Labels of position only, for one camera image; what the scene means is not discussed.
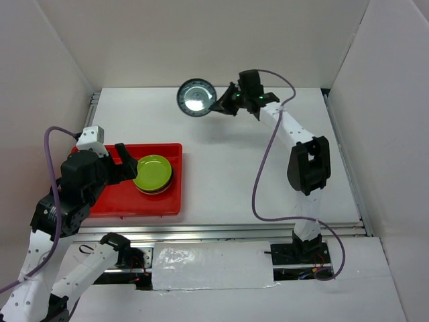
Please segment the green plate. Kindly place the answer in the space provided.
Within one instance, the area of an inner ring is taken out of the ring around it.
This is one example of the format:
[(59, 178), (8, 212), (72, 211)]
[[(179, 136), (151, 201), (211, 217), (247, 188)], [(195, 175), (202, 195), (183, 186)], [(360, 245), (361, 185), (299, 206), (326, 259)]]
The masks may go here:
[(137, 163), (135, 186), (142, 191), (154, 192), (169, 184), (173, 175), (170, 162), (160, 155), (148, 155)]

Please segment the blue patterned plate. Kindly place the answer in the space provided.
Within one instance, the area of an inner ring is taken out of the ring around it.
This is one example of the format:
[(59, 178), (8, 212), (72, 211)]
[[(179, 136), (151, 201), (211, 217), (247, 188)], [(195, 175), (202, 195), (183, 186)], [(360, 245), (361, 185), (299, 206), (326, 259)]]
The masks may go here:
[(185, 81), (176, 94), (180, 110), (191, 117), (203, 117), (210, 113), (210, 107), (217, 101), (215, 88), (201, 78)]

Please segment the black plate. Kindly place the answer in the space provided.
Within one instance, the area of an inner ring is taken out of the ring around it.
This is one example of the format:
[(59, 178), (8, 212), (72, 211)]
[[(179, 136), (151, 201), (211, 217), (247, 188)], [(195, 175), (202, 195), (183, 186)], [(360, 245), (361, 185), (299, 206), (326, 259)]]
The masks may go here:
[(146, 195), (158, 195), (168, 190), (174, 178), (173, 170), (145, 170), (138, 172), (133, 183), (136, 189)]

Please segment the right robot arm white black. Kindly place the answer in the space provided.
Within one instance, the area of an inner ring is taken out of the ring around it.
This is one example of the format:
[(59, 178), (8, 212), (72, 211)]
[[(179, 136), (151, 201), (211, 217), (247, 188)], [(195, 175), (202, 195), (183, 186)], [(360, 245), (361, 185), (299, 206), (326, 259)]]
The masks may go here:
[(246, 109), (272, 128), (269, 143), (281, 139), (290, 151), (287, 178), (297, 193), (298, 210), (290, 218), (292, 231), (291, 256), (298, 262), (308, 262), (322, 243), (320, 202), (322, 191), (331, 176), (330, 146), (326, 137), (315, 136), (286, 110), (285, 101), (266, 93), (258, 69), (239, 73), (237, 84), (231, 83), (222, 97), (210, 106), (211, 111), (235, 116)]

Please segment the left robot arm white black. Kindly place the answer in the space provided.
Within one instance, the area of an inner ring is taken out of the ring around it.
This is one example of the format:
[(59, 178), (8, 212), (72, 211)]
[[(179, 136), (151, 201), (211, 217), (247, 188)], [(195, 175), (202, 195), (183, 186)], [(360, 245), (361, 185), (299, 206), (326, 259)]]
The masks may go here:
[(125, 145), (116, 144), (115, 149), (120, 164), (111, 154), (77, 150), (61, 165), (62, 176), (36, 205), (27, 255), (1, 308), (2, 321), (69, 321), (83, 292), (106, 269), (131, 262), (131, 242), (108, 233), (83, 263), (57, 279), (67, 250), (103, 190), (137, 176), (137, 160)]

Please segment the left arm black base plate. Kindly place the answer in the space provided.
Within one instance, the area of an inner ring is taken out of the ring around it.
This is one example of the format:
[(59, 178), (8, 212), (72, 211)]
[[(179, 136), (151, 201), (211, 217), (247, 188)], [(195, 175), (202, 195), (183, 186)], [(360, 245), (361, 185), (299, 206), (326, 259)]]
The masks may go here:
[(125, 248), (118, 253), (116, 268), (141, 268), (144, 273), (151, 267), (151, 248), (143, 251), (139, 248)]

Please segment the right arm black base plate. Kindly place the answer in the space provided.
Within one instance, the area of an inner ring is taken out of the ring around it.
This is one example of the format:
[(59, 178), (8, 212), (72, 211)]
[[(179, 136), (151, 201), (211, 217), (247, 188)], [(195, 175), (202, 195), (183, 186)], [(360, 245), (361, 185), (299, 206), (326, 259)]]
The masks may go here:
[(313, 265), (320, 264), (325, 266), (330, 264), (330, 254), (328, 245), (322, 242), (315, 250), (310, 250), (306, 253), (298, 253), (293, 243), (286, 244), (271, 244), (268, 251), (264, 254), (270, 255), (272, 264), (274, 266), (287, 266), (287, 265)]

